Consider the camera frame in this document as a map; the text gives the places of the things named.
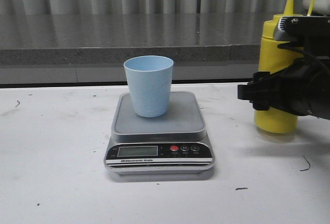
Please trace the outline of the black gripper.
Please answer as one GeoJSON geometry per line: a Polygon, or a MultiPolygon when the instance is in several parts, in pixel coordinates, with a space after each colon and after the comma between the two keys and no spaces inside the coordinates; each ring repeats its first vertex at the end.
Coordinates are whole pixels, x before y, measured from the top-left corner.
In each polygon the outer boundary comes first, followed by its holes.
{"type": "Polygon", "coordinates": [[[237,97],[248,100],[257,111],[284,105],[294,115],[329,120],[329,57],[307,63],[297,59],[283,74],[256,72],[248,84],[237,86],[237,97]]]}

